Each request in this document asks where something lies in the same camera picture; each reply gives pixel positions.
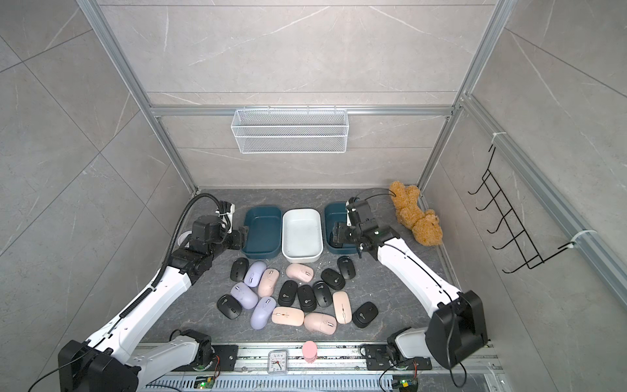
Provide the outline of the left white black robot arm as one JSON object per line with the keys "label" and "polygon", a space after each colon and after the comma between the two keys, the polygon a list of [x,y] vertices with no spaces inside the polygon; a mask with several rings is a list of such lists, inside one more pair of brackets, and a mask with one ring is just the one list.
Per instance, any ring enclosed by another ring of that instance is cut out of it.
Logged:
{"label": "left white black robot arm", "polygon": [[153,280],[88,339],[70,341],[60,350],[60,390],[136,391],[178,367],[203,371],[217,364],[210,336],[190,329],[146,354],[134,353],[150,328],[211,269],[218,256],[226,250],[240,250],[246,242],[247,229],[233,228],[232,203],[212,194],[199,194],[184,211],[189,212],[203,198],[212,200],[217,210],[197,218],[181,243],[177,240],[185,218],[180,217]]}

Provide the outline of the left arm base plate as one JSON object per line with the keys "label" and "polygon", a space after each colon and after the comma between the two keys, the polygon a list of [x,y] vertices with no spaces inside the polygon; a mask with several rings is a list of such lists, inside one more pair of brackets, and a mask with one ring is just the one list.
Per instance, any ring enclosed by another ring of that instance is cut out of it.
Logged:
{"label": "left arm base plate", "polygon": [[218,345],[213,346],[215,351],[214,357],[206,367],[185,365],[175,369],[175,372],[214,372],[216,367],[221,372],[233,372],[238,359],[238,345]]}

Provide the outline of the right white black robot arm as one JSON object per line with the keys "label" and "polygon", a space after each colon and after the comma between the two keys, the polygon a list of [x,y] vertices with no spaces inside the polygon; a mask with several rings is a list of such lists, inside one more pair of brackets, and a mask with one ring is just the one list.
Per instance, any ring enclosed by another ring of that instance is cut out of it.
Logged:
{"label": "right white black robot arm", "polygon": [[432,271],[396,230],[377,222],[366,200],[349,199],[346,212],[346,221],[334,225],[331,242],[353,244],[359,255],[368,253],[394,272],[429,316],[427,327],[389,337],[390,359],[430,358],[452,370],[488,344],[483,302],[475,292],[462,292]]}

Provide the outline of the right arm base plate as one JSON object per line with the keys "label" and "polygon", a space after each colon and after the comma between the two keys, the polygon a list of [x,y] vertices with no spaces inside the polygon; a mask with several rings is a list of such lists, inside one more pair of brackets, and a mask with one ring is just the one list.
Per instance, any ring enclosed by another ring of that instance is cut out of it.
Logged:
{"label": "right arm base plate", "polygon": [[359,354],[366,360],[368,371],[383,371],[392,365],[396,367],[416,367],[419,371],[433,369],[430,358],[414,357],[405,359],[388,345],[364,344],[359,346]]}

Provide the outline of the purple mouse bottom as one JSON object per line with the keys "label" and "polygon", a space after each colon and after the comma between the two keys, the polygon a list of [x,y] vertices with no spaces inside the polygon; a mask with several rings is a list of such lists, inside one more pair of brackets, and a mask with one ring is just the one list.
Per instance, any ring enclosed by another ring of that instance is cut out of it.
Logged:
{"label": "purple mouse bottom", "polygon": [[263,329],[274,312],[277,302],[273,297],[261,297],[251,315],[251,327],[254,330]]}

